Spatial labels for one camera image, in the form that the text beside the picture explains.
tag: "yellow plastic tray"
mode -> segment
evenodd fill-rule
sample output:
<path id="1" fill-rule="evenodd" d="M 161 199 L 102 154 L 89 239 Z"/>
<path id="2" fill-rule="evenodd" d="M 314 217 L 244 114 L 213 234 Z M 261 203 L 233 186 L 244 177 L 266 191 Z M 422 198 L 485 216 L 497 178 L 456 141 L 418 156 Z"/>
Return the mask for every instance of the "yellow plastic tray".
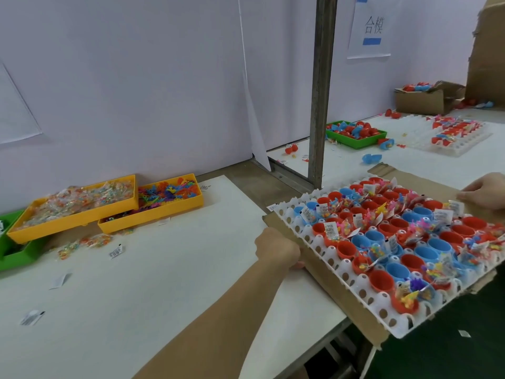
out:
<path id="1" fill-rule="evenodd" d="M 171 179 L 166 179 L 164 181 L 159 181 L 159 182 L 154 182 L 150 183 L 144 186 L 141 186 L 141 188 L 151 188 L 151 186 L 158 184 L 160 182 L 167 182 L 168 184 L 177 184 L 177 180 L 179 178 L 184 178 L 184 179 L 191 179 L 195 181 L 196 187 L 198 189 L 198 195 L 196 197 L 188 198 L 185 200 L 180 200 L 180 201 L 173 201 L 170 203 L 167 203 L 166 205 L 159 206 L 154 209 L 146 210 L 146 211 L 141 211 L 140 213 L 135 213 L 131 214 L 128 216 L 125 216 L 123 218 L 117 218 L 112 221 L 104 222 L 106 218 L 100 219 L 98 221 L 98 226 L 100 226 L 100 229 L 106 234 L 110 234 L 114 231 L 126 229 L 128 227 L 136 226 L 141 223 L 153 221 L 155 219 L 159 219 L 162 217 L 166 217 L 172 214 L 180 213 L 186 210 L 194 209 L 199 206 L 204 205 L 204 196 L 201 194 L 200 187 L 198 185 L 198 181 L 196 180 L 194 174 L 186 174 L 186 175 L 181 175 L 180 177 L 175 177 Z"/>
<path id="2" fill-rule="evenodd" d="M 60 231 L 72 229 L 77 226 L 85 226 L 90 222 L 98 221 L 103 217 L 110 217 L 115 214 L 122 213 L 128 210 L 138 209 L 138 188 L 135 174 L 127 175 L 125 177 L 112 179 L 110 181 L 104 181 L 100 183 L 95 183 L 93 185 L 85 186 L 86 188 L 96 188 L 100 187 L 106 182 L 119 182 L 119 181 L 130 181 L 133 185 L 133 197 L 126 200 L 122 200 L 115 203 L 110 203 L 105 206 L 98 207 L 96 209 L 91 209 L 83 211 L 82 213 L 68 215 L 66 217 L 61 217 L 54 219 L 52 221 L 41 223 L 39 225 L 30 226 L 25 229 L 15 230 L 16 227 L 20 226 L 27 219 L 33 215 L 33 211 L 36 207 L 40 206 L 47 201 L 47 197 L 39 198 L 34 200 L 21 214 L 18 220 L 14 223 L 11 229 L 7 232 L 7 235 L 16 243 L 23 244 L 46 235 L 51 235 Z"/>

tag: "cardboard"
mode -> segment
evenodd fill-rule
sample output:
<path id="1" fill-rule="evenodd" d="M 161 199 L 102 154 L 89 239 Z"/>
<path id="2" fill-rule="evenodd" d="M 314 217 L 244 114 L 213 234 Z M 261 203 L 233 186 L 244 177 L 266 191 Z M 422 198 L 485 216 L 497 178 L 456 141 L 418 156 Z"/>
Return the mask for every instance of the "cardboard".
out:
<path id="1" fill-rule="evenodd" d="M 505 0 L 487 0 L 479 13 L 465 98 L 505 107 Z"/>
<path id="2" fill-rule="evenodd" d="M 396 177 L 399 185 L 413 189 L 418 193 L 426 194 L 428 197 L 441 202 L 455 200 L 458 192 L 457 189 L 452 187 L 399 171 L 387 164 L 375 165 L 369 172 L 388 180 Z M 464 212 L 478 216 L 490 223 L 502 223 L 505 221 L 505 210 L 484 210 L 474 205 L 467 204 L 465 205 Z M 380 349 L 380 345 L 389 337 L 389 332 L 378 322 L 376 317 L 356 299 L 346 286 L 340 282 L 338 277 L 328 269 L 327 265 L 305 245 L 303 240 L 293 234 L 293 231 L 282 222 L 276 213 L 272 212 L 264 216 L 263 221 L 265 221 L 268 226 L 279 230 L 281 234 L 288 239 L 300 245 L 301 258 L 305 262 L 309 273 L 331 296 L 343 312 L 345 312 L 352 323 L 356 325 L 370 343 Z M 483 285 L 488 281 L 489 280 L 483 282 L 478 281 L 477 283 L 480 282 L 480 284 Z"/>
<path id="3" fill-rule="evenodd" d="M 447 114 L 463 98 L 464 86 L 447 81 L 438 81 L 424 92 L 406 92 L 395 89 L 396 111 L 412 114 Z"/>

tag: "green plastic tray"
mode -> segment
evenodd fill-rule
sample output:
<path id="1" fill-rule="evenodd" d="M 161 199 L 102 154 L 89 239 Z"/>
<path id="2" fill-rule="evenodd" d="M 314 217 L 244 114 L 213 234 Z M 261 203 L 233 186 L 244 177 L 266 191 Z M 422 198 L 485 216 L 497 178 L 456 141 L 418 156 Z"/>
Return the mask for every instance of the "green plastic tray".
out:
<path id="1" fill-rule="evenodd" d="M 331 122 L 328 125 L 336 125 L 341 122 L 345 122 L 349 124 L 349 121 L 336 121 L 336 122 Z M 375 145 L 377 141 L 381 138 L 386 138 L 387 132 L 384 130 L 379 130 L 380 134 L 374 135 L 373 137 L 368 137 L 368 138 L 363 138 L 363 139 L 354 139 L 347 137 L 345 135 L 335 133 L 329 129 L 326 129 L 326 135 L 328 138 L 334 139 L 337 142 L 343 143 L 344 145 L 350 146 L 354 149 L 361 149 L 362 147 L 366 146 L 371 146 Z"/>
<path id="2" fill-rule="evenodd" d="M 0 220 L 4 222 L 4 232 L 0 235 L 0 271 L 33 263 L 42 255 L 43 248 L 49 240 L 49 236 L 45 236 L 25 245 L 18 245 L 7 236 L 7 231 L 23 212 L 24 209 L 0 215 Z"/>

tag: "white plastic egg tray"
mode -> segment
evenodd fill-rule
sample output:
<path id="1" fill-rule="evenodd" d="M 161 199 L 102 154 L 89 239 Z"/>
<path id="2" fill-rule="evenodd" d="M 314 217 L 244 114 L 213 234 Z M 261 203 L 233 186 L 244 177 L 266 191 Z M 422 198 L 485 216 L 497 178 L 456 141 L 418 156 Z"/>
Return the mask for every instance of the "white plastic egg tray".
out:
<path id="1" fill-rule="evenodd" d="M 373 174 L 366 174 L 363 178 L 353 183 L 359 183 L 359 181 L 370 177 L 376 176 Z M 346 289 L 350 290 L 356 299 L 372 312 L 377 320 L 396 338 L 403 338 L 426 319 L 430 319 L 436 312 L 463 293 L 469 286 L 505 259 L 504 251 L 501 253 L 493 251 L 490 261 L 481 263 L 477 269 L 466 269 L 466 276 L 462 280 L 453 279 L 449 290 L 436 290 L 434 297 L 430 301 L 420 301 L 419 310 L 415 314 L 399 314 L 391 305 L 388 293 L 375 292 L 366 274 L 355 274 L 351 266 L 351 261 L 348 259 L 340 260 L 334 246 L 326 247 L 323 236 L 314 236 L 312 226 L 305 225 L 300 216 L 295 216 L 293 210 L 295 207 L 310 201 L 315 202 L 319 197 L 327 197 L 328 193 L 337 191 L 342 187 L 349 187 L 350 184 L 352 183 L 325 186 L 321 190 L 314 190 L 311 194 L 305 193 L 301 197 L 294 197 L 289 202 L 281 202 L 279 206 L 274 209 L 274 212 L 296 236 L 301 238 L 304 243 L 313 250 L 340 283 L 342 283 Z M 404 252 L 413 254 L 413 250 L 409 248 L 406 248 Z M 399 262 L 397 256 L 390 256 L 390 258 Z M 384 269 L 381 264 L 376 264 L 375 268 Z M 412 272 L 411 277 L 422 278 L 422 275 L 418 272 Z"/>
<path id="2" fill-rule="evenodd" d="M 431 139 L 442 133 L 443 129 L 441 127 L 432 129 L 433 118 L 429 120 L 426 118 L 426 116 L 413 114 L 401 117 L 388 125 L 388 136 L 394 138 L 397 143 L 405 144 L 408 147 L 459 157 L 492 134 L 489 131 L 489 125 L 481 122 L 482 126 L 479 129 L 463 138 L 458 138 L 456 142 L 448 146 L 444 146 L 442 141 L 439 144 L 432 144 Z"/>

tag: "blue tape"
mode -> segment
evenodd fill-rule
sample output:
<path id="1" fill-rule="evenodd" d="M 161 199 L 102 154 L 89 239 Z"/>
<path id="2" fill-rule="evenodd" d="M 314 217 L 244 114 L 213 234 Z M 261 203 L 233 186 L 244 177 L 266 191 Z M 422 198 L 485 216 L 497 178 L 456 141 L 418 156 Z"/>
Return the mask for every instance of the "blue tape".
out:
<path id="1" fill-rule="evenodd" d="M 380 45 L 382 38 L 364 38 L 363 45 Z"/>

